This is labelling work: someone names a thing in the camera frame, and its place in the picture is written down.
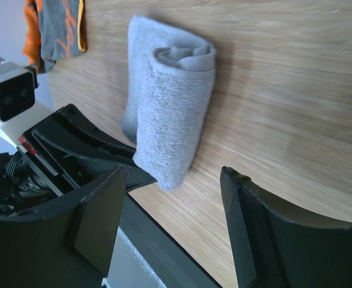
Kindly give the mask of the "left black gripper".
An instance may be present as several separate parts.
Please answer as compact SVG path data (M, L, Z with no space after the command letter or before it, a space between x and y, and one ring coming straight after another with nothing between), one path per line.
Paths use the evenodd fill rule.
M73 104L53 112L37 103L0 120L0 137L14 154L0 153L0 216L14 216L58 198L117 167L126 190L156 180L133 162L135 148L96 127Z

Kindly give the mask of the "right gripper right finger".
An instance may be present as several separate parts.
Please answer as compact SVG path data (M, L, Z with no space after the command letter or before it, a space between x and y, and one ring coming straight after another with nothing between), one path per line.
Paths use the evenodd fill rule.
M352 223L301 208L223 167L239 287L352 287Z

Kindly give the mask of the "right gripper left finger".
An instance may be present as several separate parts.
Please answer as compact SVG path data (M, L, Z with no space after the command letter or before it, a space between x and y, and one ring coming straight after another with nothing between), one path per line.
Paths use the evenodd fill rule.
M0 216L0 287L100 287L126 193L119 167L14 216Z

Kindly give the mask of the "orange grey towel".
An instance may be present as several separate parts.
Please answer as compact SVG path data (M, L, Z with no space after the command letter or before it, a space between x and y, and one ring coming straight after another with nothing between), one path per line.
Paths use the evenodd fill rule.
M22 52L38 74L86 51L84 0L29 0L24 15L28 30Z

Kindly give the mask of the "grey panda towel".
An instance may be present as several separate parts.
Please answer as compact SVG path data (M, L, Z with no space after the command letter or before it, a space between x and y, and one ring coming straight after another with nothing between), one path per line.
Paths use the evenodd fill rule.
M216 79L216 49L180 28L133 16L129 97L121 121L133 160L161 190L178 188L193 162Z

